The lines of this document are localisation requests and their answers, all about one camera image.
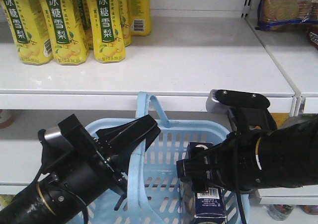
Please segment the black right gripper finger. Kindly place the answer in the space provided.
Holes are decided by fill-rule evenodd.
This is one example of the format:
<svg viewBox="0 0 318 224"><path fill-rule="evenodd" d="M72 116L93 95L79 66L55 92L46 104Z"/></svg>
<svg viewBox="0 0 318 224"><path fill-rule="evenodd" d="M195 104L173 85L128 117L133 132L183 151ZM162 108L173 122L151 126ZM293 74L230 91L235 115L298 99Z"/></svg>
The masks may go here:
<svg viewBox="0 0 318 224"><path fill-rule="evenodd" d="M193 192L208 192L209 187L204 181L194 178L191 180L191 183Z"/></svg>
<svg viewBox="0 0 318 224"><path fill-rule="evenodd" d="M190 144L190 158L194 158L204 150L211 148L211 144Z"/></svg>

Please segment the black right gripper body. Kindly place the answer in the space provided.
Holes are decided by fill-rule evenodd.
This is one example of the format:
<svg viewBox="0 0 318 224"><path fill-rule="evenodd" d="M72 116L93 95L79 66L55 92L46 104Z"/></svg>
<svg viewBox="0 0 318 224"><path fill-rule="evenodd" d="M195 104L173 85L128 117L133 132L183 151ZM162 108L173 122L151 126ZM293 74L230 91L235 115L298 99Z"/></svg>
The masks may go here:
<svg viewBox="0 0 318 224"><path fill-rule="evenodd" d="M212 186L229 191L253 192L260 186L253 177L253 162L248 156L248 147L242 143L242 135L231 132L226 139L214 144L199 156L207 156L211 162Z"/></svg>

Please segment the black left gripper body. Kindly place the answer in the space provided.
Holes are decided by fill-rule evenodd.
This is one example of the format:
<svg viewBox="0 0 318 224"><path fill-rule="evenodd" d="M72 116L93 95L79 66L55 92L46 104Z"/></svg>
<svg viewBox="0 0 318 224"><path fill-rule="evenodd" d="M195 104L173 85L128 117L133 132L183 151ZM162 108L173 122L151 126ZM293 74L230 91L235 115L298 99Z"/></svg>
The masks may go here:
<svg viewBox="0 0 318 224"><path fill-rule="evenodd" d="M46 178L38 192L50 199L96 199L110 189L127 197L126 171L110 159L101 143L92 137L75 115L64 119L56 130L40 130L40 173Z"/></svg>

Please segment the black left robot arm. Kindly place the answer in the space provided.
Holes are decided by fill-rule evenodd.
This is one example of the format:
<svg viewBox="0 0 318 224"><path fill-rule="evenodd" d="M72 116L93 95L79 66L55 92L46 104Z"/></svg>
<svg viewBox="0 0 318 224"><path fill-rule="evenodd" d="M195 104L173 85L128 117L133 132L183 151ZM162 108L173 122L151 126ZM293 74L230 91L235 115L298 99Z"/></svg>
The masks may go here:
<svg viewBox="0 0 318 224"><path fill-rule="evenodd" d="M33 181L1 210L3 224L65 224L78 213L88 223L87 207L106 190L127 197L130 157L140 143L148 148L160 134L146 115L129 123L97 130L92 136L71 115L57 128L40 130L41 166Z"/></svg>

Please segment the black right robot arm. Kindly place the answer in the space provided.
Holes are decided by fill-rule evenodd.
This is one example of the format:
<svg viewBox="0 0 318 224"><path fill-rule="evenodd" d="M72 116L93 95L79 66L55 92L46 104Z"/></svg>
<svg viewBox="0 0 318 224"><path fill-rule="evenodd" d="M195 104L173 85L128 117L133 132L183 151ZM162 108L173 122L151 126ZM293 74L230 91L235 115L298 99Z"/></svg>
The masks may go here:
<svg viewBox="0 0 318 224"><path fill-rule="evenodd" d="M182 181L229 191L298 188L318 183L318 120L266 132L237 130L211 148L176 163Z"/></svg>

